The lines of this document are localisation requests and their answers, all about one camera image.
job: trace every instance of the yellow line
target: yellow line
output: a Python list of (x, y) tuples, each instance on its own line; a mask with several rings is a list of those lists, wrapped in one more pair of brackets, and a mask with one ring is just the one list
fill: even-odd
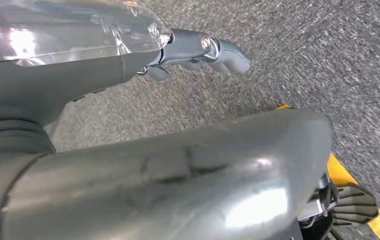
[[(286, 104), (277, 109), (280, 110), (288, 108), (290, 108), (290, 106)], [(340, 163), (333, 153), (330, 154), (327, 169), (331, 180), (336, 185), (344, 185), (348, 183), (358, 184), (355, 178), (348, 172), (348, 170), (346, 170), (346, 168)], [(371, 220), (368, 225), (380, 239), (380, 209), (378, 210), (378, 216)]]

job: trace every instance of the yellow tape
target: yellow tape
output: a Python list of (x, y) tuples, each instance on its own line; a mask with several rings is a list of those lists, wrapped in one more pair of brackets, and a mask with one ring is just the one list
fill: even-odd
[[(286, 104), (277, 109), (280, 110), (288, 108), (290, 108), (290, 106)], [(355, 178), (348, 172), (348, 170), (346, 170), (346, 168), (340, 163), (333, 153), (330, 154), (327, 169), (331, 180), (336, 185), (344, 185), (349, 183), (358, 184)], [(368, 225), (380, 239), (380, 209), (378, 210), (378, 216), (371, 220)]]

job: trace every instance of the plastic wrap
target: plastic wrap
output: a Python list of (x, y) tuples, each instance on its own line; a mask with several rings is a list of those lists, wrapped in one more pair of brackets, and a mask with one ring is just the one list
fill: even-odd
[(39, 66), (151, 52), (170, 36), (134, 1), (0, 0), (0, 62)]

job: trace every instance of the chrome part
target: chrome part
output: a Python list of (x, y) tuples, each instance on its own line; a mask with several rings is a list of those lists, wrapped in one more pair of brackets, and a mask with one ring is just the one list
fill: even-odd
[(143, 67), (140, 71), (136, 72), (135, 75), (137, 75), (137, 76), (143, 76), (143, 75), (146, 75), (146, 74), (148, 73), (149, 68), (150, 68), (150, 67), (145, 66), (145, 67)]
[(311, 217), (327, 217), (328, 212), (333, 209), (339, 200), (339, 193), (336, 186), (330, 179), (326, 170), (318, 182), (318, 189), (311, 196), (311, 200), (306, 203), (303, 210), (297, 215), (299, 221), (305, 221)]
[(213, 63), (220, 59), (221, 57), (221, 44), (218, 40), (210, 38), (211, 48), (209, 52), (201, 57), (201, 59), (206, 63)]
[(208, 35), (203, 35), (200, 41), (203, 50), (208, 51), (211, 48), (211, 38)]

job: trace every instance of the gray carpet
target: gray carpet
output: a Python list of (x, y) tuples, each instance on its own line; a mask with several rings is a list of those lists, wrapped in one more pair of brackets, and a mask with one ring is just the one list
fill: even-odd
[[(334, 152), (380, 205), (380, 0), (152, 0), (170, 27), (237, 42), (245, 75), (170, 67), (69, 104), (59, 151), (137, 139), (273, 110), (288, 103), (327, 115)], [(376, 239), (346, 227), (346, 239)]]

